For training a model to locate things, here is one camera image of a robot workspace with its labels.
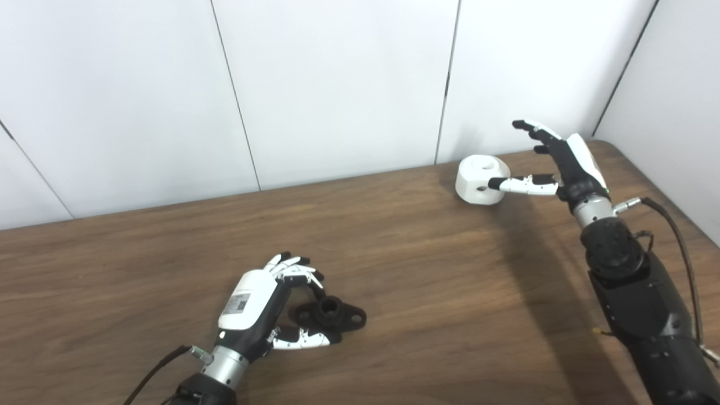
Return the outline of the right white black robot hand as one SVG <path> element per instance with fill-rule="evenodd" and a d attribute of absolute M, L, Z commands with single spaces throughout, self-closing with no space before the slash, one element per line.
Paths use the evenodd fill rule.
<path fill-rule="evenodd" d="M 550 156 L 560 176 L 556 178 L 554 174 L 546 173 L 493 177 L 488 180 L 488 189 L 534 196 L 555 195 L 568 204 L 570 210 L 592 197 L 610 201 L 604 176 L 582 136 L 574 133 L 561 138 L 547 126 L 529 120 L 514 120 L 512 126 L 541 143 L 533 151 Z"/>

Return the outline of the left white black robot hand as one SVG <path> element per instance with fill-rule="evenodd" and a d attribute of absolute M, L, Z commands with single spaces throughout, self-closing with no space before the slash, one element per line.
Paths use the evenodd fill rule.
<path fill-rule="evenodd" d="M 281 252 L 264 267 L 245 272 L 218 320 L 215 345 L 237 352 L 252 363 L 272 349 L 302 350 L 342 342 L 342 335 L 301 326 L 278 324 L 291 290 L 308 286 L 317 298 L 326 297 L 324 276 L 307 257 Z"/>

